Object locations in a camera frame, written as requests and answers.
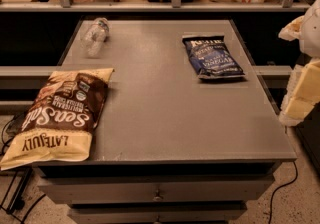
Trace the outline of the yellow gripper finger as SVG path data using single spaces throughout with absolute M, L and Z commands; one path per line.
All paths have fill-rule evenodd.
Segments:
M 284 113 L 296 120 L 304 120 L 313 110 L 314 104 L 299 98 L 290 98 L 286 101 Z
M 313 60 L 302 69 L 295 96 L 309 103 L 320 101 L 320 60 Z

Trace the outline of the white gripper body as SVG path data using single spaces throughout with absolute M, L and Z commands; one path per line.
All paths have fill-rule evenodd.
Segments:
M 287 84 L 287 88 L 286 88 L 287 92 L 282 100 L 281 111 L 279 114 L 279 121 L 282 125 L 287 126 L 287 127 L 296 126 L 297 124 L 299 124 L 302 121 L 302 120 L 292 119 L 284 113 L 286 101 L 290 98 L 296 98 L 295 89 L 297 87 L 299 78 L 301 76 L 302 69 L 303 69 L 303 67 L 301 65 L 294 66 L 294 69 L 292 70 L 291 75 L 288 80 L 288 84 Z

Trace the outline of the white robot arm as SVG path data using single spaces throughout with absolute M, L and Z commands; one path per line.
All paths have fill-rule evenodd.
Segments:
M 302 122 L 320 102 L 320 0 L 286 25 L 279 38 L 298 39 L 300 51 L 311 58 L 304 66 L 295 65 L 282 100 L 279 121 L 292 127 Z

